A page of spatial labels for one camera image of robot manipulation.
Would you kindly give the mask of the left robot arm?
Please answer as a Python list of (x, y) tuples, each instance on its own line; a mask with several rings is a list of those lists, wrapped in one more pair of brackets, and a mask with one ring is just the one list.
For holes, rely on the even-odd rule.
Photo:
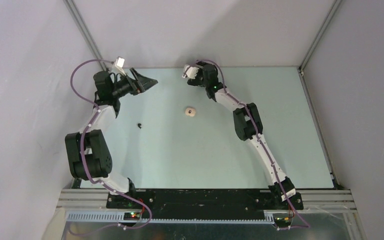
[(120, 193), (118, 201), (125, 208), (136, 206), (138, 194), (131, 179), (112, 171), (113, 159), (105, 132), (119, 115), (120, 98), (127, 94), (136, 96), (158, 84), (134, 68), (130, 72), (132, 76), (123, 71), (99, 71), (93, 76), (96, 92), (92, 115), (82, 130), (69, 133), (64, 139), (71, 175), (101, 184), (113, 195)]

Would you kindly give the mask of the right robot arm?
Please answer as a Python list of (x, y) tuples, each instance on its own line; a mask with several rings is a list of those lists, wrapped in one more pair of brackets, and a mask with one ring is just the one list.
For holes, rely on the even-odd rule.
[(255, 149), (265, 170), (271, 204), (277, 209), (288, 206), (295, 212), (297, 208), (293, 199), (299, 199), (297, 190), (269, 148), (257, 105), (237, 98), (226, 86), (224, 74), (214, 62), (197, 61), (186, 64), (182, 77), (187, 79), (188, 85), (204, 88), (209, 99), (232, 112), (237, 137)]

